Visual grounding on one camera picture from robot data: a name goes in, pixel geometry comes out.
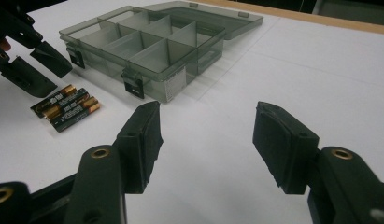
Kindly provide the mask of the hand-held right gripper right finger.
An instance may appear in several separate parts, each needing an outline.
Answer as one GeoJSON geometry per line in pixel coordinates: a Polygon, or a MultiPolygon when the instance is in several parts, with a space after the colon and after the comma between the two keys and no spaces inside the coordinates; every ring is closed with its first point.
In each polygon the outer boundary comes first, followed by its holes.
{"type": "Polygon", "coordinates": [[[280,106],[259,102],[252,143],[286,194],[304,194],[319,137],[280,106]]]}

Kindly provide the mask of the grey transparent compartment box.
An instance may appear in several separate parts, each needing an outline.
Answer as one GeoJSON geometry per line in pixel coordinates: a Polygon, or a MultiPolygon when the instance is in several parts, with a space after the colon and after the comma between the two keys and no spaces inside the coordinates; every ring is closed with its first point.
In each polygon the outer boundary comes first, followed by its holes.
{"type": "Polygon", "coordinates": [[[226,40],[262,23],[248,12],[172,1],[121,7],[63,29],[60,38],[73,64],[166,103],[221,58],[226,40]]]}

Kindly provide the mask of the black and gold battery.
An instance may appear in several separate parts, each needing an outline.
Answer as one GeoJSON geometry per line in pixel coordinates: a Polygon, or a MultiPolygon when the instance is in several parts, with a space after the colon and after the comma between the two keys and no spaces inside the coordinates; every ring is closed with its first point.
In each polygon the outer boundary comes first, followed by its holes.
{"type": "Polygon", "coordinates": [[[39,103],[33,105],[30,107],[30,109],[39,117],[43,118],[43,112],[49,109],[50,107],[54,106],[55,104],[59,103],[61,100],[65,99],[66,97],[70,96],[73,92],[75,92],[77,89],[73,85],[68,85],[64,88],[62,88],[59,91],[56,91],[52,95],[48,96],[46,99],[40,101],[39,103]]]}
{"type": "Polygon", "coordinates": [[[75,123],[81,121],[88,117],[92,112],[100,108],[100,104],[95,97],[90,97],[89,99],[83,101],[82,103],[76,105],[69,111],[63,113],[59,117],[50,121],[52,127],[58,132],[61,133],[65,129],[74,125],[75,123]]]}
{"type": "Polygon", "coordinates": [[[52,120],[65,112],[70,111],[72,108],[76,107],[81,102],[85,101],[90,97],[90,94],[84,89],[75,91],[70,96],[65,97],[59,102],[55,103],[50,108],[42,112],[43,116],[47,120],[52,120]]]}

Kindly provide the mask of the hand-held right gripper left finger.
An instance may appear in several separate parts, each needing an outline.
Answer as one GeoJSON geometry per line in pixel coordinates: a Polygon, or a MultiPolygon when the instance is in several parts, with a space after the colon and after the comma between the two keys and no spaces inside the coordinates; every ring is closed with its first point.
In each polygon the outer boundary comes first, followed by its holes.
{"type": "Polygon", "coordinates": [[[144,192],[163,142],[160,103],[153,101],[140,105],[122,127],[113,144],[121,156],[125,193],[144,192]]]}

